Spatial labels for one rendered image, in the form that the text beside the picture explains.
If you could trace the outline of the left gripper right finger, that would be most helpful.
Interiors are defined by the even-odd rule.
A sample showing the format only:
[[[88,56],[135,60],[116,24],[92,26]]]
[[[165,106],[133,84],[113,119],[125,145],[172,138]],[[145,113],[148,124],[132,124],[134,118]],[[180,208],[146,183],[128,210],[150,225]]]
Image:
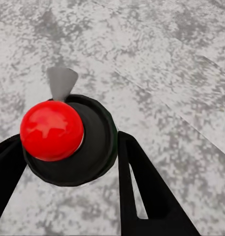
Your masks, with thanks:
[[[137,140],[118,131],[121,236],[201,236]],[[137,217],[131,164],[148,219]]]

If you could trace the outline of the insectifuge atomizer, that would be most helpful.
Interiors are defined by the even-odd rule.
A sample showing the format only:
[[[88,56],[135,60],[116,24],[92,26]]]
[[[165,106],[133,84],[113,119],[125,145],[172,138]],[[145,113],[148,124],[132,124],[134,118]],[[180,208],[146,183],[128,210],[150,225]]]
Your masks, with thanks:
[[[32,107],[20,125],[24,159],[33,173],[56,186],[77,187],[118,163],[118,131],[98,101],[70,94],[79,79],[68,67],[45,71],[52,99]]]

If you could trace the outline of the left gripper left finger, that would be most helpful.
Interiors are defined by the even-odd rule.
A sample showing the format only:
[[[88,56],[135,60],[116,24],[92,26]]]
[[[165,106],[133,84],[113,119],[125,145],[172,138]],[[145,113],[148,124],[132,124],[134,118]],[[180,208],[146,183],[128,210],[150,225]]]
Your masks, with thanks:
[[[0,217],[26,166],[20,134],[0,143]]]

